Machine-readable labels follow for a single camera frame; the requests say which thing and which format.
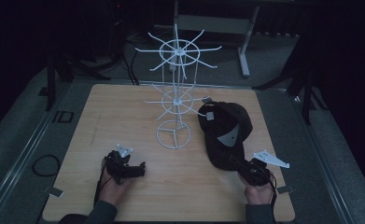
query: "black fabric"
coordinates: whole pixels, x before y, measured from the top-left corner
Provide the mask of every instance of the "black fabric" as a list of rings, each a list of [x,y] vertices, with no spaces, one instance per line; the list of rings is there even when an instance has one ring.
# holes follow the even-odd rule
[[[86,220],[87,216],[79,214],[68,214],[59,221],[59,224],[83,224]]]
[[[252,132],[252,123],[246,110],[236,103],[208,102],[199,109],[200,127],[204,131],[208,159],[219,169],[236,171],[229,160],[231,154],[244,158],[243,142]],[[219,137],[238,129],[235,143],[225,145]]]
[[[274,224],[273,213],[269,204],[246,204],[246,224]]]

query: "metal stand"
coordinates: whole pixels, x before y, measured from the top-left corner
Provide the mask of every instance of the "metal stand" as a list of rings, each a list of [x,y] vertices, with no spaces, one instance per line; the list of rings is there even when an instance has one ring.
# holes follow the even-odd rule
[[[237,53],[243,77],[250,77],[251,74],[249,73],[246,58],[246,48],[252,36],[259,10],[259,6],[254,6],[249,19],[184,15],[179,13],[179,1],[175,0],[174,24],[177,24],[181,30],[201,31],[202,29],[205,29],[207,32],[244,35],[244,43],[237,49]],[[175,70],[175,67],[170,64],[169,69],[170,71],[173,71]]]
[[[177,34],[177,28],[175,25],[175,39],[164,42],[161,39],[149,34],[152,38],[162,42],[162,45],[158,50],[142,50],[136,49],[140,52],[157,52],[160,54],[162,62],[150,71],[155,71],[162,68],[162,85],[153,87],[162,93],[162,98],[158,102],[148,102],[150,104],[161,104],[164,108],[162,113],[157,120],[161,119],[166,114],[175,115],[174,119],[166,120],[157,129],[156,136],[159,143],[170,149],[178,149],[184,147],[190,140],[191,133],[187,123],[183,121],[182,115],[193,111],[193,103],[197,100],[203,100],[204,98],[194,98],[194,87],[196,84],[198,64],[201,63],[210,68],[217,68],[216,66],[209,65],[200,61],[200,55],[203,51],[218,50],[216,49],[199,49],[193,42],[199,38],[204,31],[197,35],[193,40],[188,41],[179,39]],[[172,65],[175,66],[175,70],[172,71],[173,83],[167,85],[164,78],[164,66]],[[186,84],[187,79],[186,66],[195,65],[194,80],[192,84]]]

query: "black device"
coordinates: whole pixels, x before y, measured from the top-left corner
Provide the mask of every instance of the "black device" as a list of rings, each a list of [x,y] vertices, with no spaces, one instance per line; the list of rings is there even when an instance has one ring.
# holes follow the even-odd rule
[[[238,174],[251,186],[263,186],[270,182],[271,173],[266,168],[266,162],[256,158],[247,161],[233,154],[230,155],[229,159],[236,166]]]
[[[145,174],[145,162],[141,162],[139,166],[130,166],[129,160],[131,155],[122,158],[118,151],[112,150],[105,157],[105,167],[107,172],[113,176],[120,185],[121,179],[143,176]]]

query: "black cable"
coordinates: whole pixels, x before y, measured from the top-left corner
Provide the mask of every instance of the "black cable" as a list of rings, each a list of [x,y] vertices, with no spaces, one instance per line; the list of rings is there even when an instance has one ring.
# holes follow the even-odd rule
[[[97,203],[98,198],[100,197],[100,191],[103,188],[103,186],[110,180],[106,180],[106,182],[104,184],[102,184],[103,182],[103,176],[104,176],[104,171],[106,169],[106,164],[108,162],[109,157],[105,157],[102,163],[102,167],[101,167],[101,174],[100,174],[100,178],[97,181],[97,187],[95,189],[95,195],[94,195],[94,205]]]
[[[55,173],[53,173],[53,174],[48,174],[48,175],[46,175],[46,174],[40,174],[37,170],[36,170],[36,165],[37,165],[37,163],[39,162],[39,161],[41,161],[41,160],[43,160],[43,159],[45,159],[45,158],[53,158],[56,162],[57,162],[57,171],[55,172]],[[60,171],[60,169],[61,169],[61,163],[60,163],[60,160],[56,157],[56,156],[54,156],[54,155],[43,155],[43,156],[41,156],[41,157],[39,157],[38,159],[36,159],[35,161],[34,161],[34,163],[33,163],[33,165],[32,165],[32,171],[34,172],[34,174],[36,174],[36,175],[39,175],[39,176],[43,176],[43,177],[50,177],[50,176],[55,176],[55,175],[57,175],[58,173],[59,173],[59,171]]]
[[[276,223],[275,221],[275,216],[274,216],[274,206],[275,206],[275,200],[277,199],[277,192],[276,192],[276,187],[277,187],[277,180],[275,179],[275,176],[270,172],[270,176],[267,176],[267,173],[264,169],[262,169],[260,166],[258,165],[255,165],[255,167],[257,169],[259,169],[264,176],[267,177],[267,180],[269,181],[270,183],[270,186],[272,187],[272,190],[273,190],[273,197],[272,197],[272,201],[270,202],[270,205],[272,207],[272,210],[273,210],[273,222]]]
[[[129,43],[129,44],[133,45],[135,49],[137,48],[137,46],[135,45],[135,43],[133,43],[130,40],[126,40],[126,43]],[[135,85],[139,86],[139,81],[136,78],[135,74],[133,73],[133,62],[135,60],[136,53],[137,53],[137,50],[134,51],[133,58],[132,58],[132,62],[130,63],[130,66],[128,67],[129,68],[129,71],[128,72],[131,74],[131,77],[133,78],[133,83],[135,83]]]
[[[105,186],[105,184],[107,184],[107,182],[109,182],[109,180],[111,180],[111,179],[113,179],[113,176],[109,177],[109,178],[106,180],[106,182],[105,182],[105,183],[101,186],[100,191],[101,191],[101,189],[103,189],[103,187]]]
[[[124,56],[124,54],[122,55],[122,60],[124,61],[124,64],[126,65],[127,74],[129,75],[129,78],[130,78],[132,84],[135,85],[132,74],[130,73],[130,65],[127,63],[127,59]]]

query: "white tag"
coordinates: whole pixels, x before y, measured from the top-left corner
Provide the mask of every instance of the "white tag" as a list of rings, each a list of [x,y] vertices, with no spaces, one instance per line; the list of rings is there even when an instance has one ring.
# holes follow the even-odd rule
[[[261,152],[254,153],[254,158],[256,158],[260,161],[264,161],[266,163],[272,164],[272,165],[277,165],[277,166],[281,166],[281,167],[285,167],[285,168],[290,167],[289,163],[280,161],[278,158],[276,158],[275,156],[273,156],[272,154],[267,152],[267,150],[263,150]]]
[[[118,152],[122,158],[126,158],[128,155],[132,154],[132,152],[133,152],[132,148],[122,147],[119,144],[116,145],[116,149],[118,150]]]
[[[214,119],[214,112],[208,112],[206,113],[207,120],[213,120]]]
[[[240,131],[240,124],[237,123],[231,131],[222,136],[219,136],[218,140],[227,147],[234,147],[235,142],[237,141],[237,135],[239,131]]]

